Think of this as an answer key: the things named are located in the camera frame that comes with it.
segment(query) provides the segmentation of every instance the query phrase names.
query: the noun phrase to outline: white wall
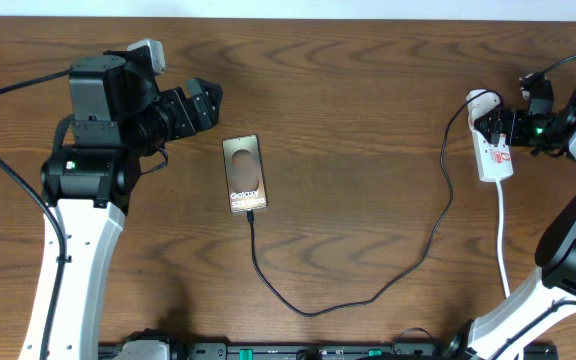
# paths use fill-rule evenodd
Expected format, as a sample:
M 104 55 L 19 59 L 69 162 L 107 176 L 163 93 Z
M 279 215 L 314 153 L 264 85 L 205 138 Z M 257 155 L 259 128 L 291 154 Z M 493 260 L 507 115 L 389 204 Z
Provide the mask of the white wall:
M 0 0 L 0 15 L 576 21 L 576 1 Z

